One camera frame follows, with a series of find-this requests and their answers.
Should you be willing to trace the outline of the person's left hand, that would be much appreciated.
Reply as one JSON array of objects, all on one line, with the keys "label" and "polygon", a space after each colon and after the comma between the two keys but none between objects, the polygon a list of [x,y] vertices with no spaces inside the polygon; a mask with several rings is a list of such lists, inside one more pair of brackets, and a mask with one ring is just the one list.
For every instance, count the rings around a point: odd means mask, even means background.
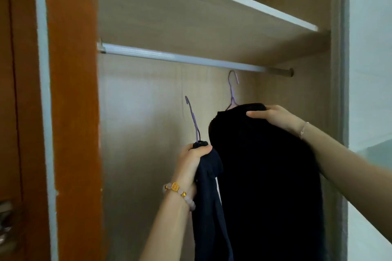
[{"label": "person's left hand", "polygon": [[186,192],[188,197],[193,199],[196,194],[194,177],[200,160],[191,160],[190,145],[193,144],[188,144],[181,150],[175,165],[176,167],[173,176],[169,182],[177,183],[179,188]]}]

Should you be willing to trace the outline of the person's right hand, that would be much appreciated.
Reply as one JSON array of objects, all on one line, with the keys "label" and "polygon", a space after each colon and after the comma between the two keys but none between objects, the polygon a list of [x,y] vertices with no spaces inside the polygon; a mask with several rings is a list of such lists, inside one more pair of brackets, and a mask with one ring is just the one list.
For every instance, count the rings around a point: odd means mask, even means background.
[{"label": "person's right hand", "polygon": [[302,139],[303,130],[307,124],[298,116],[290,113],[279,105],[267,105],[267,120],[270,124],[277,126]]}]

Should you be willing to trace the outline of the purple clothes hanger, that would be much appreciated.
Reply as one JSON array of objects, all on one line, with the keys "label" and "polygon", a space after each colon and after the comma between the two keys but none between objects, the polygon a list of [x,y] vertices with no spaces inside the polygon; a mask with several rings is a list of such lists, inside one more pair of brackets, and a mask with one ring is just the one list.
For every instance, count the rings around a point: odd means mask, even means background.
[{"label": "purple clothes hanger", "polygon": [[238,103],[236,102],[236,98],[235,98],[235,95],[234,95],[234,88],[233,88],[233,85],[231,83],[231,75],[232,74],[235,76],[236,84],[237,85],[239,84],[239,79],[238,79],[238,75],[237,75],[236,71],[235,70],[230,70],[229,73],[228,73],[228,84],[229,84],[229,88],[230,88],[230,96],[231,97],[230,97],[230,104],[225,109],[226,111],[238,106]]},{"label": "purple clothes hanger", "polygon": [[186,95],[185,95],[185,101],[186,101],[186,104],[189,106],[189,110],[190,110],[190,113],[191,113],[191,116],[192,116],[192,120],[193,120],[193,124],[194,124],[194,127],[195,127],[196,143],[198,143],[200,141],[201,134],[200,134],[200,130],[199,130],[198,125],[197,125],[197,121],[196,121],[193,109],[192,109],[192,105],[190,103],[189,98]]}]

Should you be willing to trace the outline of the dark navy garment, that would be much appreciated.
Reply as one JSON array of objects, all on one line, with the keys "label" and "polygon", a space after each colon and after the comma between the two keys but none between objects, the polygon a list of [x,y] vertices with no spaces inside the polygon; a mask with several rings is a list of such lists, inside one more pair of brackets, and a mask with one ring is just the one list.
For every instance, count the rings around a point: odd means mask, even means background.
[{"label": "dark navy garment", "polygon": [[195,173],[195,209],[192,211],[194,261],[234,261],[216,178],[223,164],[214,149],[200,158]]}]

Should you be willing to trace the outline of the black garment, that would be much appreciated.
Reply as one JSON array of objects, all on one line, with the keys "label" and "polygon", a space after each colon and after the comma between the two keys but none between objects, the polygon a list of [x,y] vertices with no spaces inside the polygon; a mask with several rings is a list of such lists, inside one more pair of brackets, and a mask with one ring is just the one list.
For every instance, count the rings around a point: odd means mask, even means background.
[{"label": "black garment", "polygon": [[261,103],[219,111],[208,128],[234,261],[326,261],[321,178],[298,137],[250,118]]}]

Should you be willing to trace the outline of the person's left forearm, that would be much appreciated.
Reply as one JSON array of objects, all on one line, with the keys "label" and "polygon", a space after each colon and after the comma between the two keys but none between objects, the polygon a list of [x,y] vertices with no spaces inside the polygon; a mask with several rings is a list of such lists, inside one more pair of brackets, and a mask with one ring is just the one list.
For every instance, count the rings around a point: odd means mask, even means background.
[{"label": "person's left forearm", "polygon": [[189,213],[188,203],[167,191],[139,261],[180,261]]}]

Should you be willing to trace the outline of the person's right forearm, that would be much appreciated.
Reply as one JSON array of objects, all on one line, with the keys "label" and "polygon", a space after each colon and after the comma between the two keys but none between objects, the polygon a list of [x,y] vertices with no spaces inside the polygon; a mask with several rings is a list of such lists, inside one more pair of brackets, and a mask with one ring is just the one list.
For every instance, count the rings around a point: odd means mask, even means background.
[{"label": "person's right forearm", "polygon": [[309,123],[302,137],[319,156],[326,178],[392,244],[392,172],[369,163]]}]

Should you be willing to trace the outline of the beige wooden wardrobe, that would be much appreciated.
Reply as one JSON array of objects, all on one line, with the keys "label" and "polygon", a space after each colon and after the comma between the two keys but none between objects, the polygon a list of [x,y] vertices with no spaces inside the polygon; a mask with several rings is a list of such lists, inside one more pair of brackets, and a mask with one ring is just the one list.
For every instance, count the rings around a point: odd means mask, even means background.
[{"label": "beige wooden wardrobe", "polygon": [[[293,77],[236,70],[238,102],[278,104],[311,124],[341,137],[339,22],[341,0],[254,0],[330,32],[329,49],[272,66],[294,69]],[[101,153],[104,205],[111,240],[109,258],[136,259],[158,208],[158,195],[130,194],[143,175],[153,186],[169,174],[169,160],[194,140],[185,112],[188,95],[203,138],[218,110],[228,105],[228,68],[99,54]]]}]

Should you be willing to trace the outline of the silver metal closet rod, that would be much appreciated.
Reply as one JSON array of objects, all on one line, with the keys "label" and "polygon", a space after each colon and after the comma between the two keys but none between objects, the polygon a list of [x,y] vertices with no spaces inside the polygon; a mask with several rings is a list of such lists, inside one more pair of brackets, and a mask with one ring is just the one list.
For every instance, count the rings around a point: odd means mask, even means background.
[{"label": "silver metal closet rod", "polygon": [[223,67],[232,70],[260,72],[260,73],[280,75],[285,77],[294,76],[293,68],[279,69],[276,67],[256,66],[250,64],[242,64],[242,63],[230,62],[230,61],[220,61],[220,60],[207,59],[207,58],[196,57],[196,56],[180,55],[180,54],[147,50],[147,49],[134,48],[128,46],[118,46],[118,45],[107,44],[102,42],[97,42],[97,49],[102,54],[121,55],[121,56],[137,57],[137,58],[152,59],[152,60],[159,60],[159,61],[168,61],[168,62],[179,62],[184,64],[194,64],[200,66]]}]

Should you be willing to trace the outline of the wooden wardrobe shelf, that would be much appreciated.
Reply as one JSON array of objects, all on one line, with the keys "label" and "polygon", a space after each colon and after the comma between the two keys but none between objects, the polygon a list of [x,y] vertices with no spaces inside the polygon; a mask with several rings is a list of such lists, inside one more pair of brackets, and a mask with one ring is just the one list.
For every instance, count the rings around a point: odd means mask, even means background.
[{"label": "wooden wardrobe shelf", "polygon": [[104,43],[272,66],[329,49],[330,32],[254,0],[99,0]]}]

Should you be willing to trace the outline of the orange wooden wardrobe door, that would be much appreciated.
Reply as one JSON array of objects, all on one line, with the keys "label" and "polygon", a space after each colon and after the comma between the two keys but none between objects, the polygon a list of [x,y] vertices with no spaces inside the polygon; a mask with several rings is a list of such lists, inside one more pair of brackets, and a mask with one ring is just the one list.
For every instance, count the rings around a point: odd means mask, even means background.
[{"label": "orange wooden wardrobe door", "polygon": [[36,0],[51,261],[104,261],[98,0]]}]

